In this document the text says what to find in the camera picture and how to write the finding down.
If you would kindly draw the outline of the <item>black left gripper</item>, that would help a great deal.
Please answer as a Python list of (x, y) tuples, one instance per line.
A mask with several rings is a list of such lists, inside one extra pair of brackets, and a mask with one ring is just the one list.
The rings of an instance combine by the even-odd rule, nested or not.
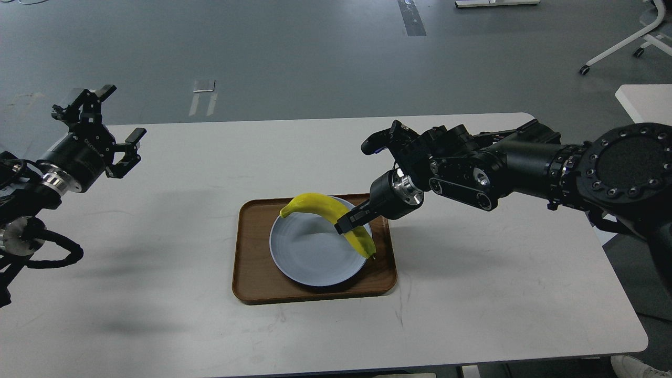
[(102, 103), (116, 89), (115, 85), (96, 90), (74, 89), (70, 104), (52, 106), (52, 118), (67, 125), (70, 132), (54, 143), (37, 164), (43, 172), (64, 172), (70, 191), (88, 191), (102, 174), (121, 179), (141, 161), (139, 143), (147, 130), (136, 128), (124, 143), (117, 144), (102, 122)]

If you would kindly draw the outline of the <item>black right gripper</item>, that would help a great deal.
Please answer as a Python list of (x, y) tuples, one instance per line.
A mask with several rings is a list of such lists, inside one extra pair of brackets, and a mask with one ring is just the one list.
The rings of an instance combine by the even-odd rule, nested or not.
[(343, 235), (377, 217), (396, 220), (420, 208), (423, 201), (424, 192), (413, 184), (410, 175), (403, 170), (389, 170), (372, 183), (369, 202), (339, 217), (334, 229)]

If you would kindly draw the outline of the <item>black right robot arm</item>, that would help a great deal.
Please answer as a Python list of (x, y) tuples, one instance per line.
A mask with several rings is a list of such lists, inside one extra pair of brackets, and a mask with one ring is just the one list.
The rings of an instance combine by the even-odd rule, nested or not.
[(384, 149), (394, 158), (362, 204), (334, 221), (345, 234), (377, 217), (398, 219), (420, 208), (425, 192), (494, 210), (519, 192), (586, 212), (598, 229), (634, 235), (649, 248), (670, 291), (669, 125), (634, 123), (596, 141), (562, 144), (561, 134), (531, 120), (509, 131), (472, 135), (464, 125), (423, 133), (395, 120), (361, 145), (365, 155)]

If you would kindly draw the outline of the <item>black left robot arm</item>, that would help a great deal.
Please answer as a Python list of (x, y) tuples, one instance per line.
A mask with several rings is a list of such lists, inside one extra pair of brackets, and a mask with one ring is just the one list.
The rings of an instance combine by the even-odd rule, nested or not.
[(67, 192), (88, 191), (102, 174), (125, 177), (141, 161), (139, 142), (146, 129), (134, 129), (118, 143), (103, 124), (102, 104), (115, 91), (115, 85), (75, 89), (72, 103), (53, 105), (53, 119), (69, 130), (39, 160), (2, 152), (2, 306), (12, 301), (9, 285), (24, 268), (62, 268), (83, 257), (77, 242), (47, 229), (38, 214), (57, 209)]

